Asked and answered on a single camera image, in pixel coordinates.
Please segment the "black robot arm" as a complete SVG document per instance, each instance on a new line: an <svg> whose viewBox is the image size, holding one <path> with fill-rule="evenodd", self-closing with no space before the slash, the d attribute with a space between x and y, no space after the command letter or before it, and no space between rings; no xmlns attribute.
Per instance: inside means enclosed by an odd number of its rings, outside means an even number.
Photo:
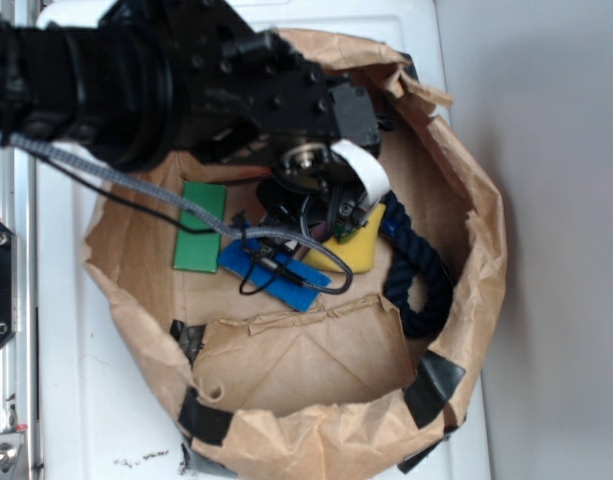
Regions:
<svg viewBox="0 0 613 480"><path fill-rule="evenodd" d="M0 140L72 141L124 173L173 151L261 166L363 226L390 183L367 91L224 1L118 1L93 28L0 15Z"/></svg>

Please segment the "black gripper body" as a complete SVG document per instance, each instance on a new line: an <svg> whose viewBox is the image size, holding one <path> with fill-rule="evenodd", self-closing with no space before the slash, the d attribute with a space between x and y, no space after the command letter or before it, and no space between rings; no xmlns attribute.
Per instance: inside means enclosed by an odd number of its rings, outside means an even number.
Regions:
<svg viewBox="0 0 613 480"><path fill-rule="evenodd" d="M349 240L384 196L380 126L367 89L333 86L330 100L341 138L289 150L256 190L271 223L320 242Z"/></svg>

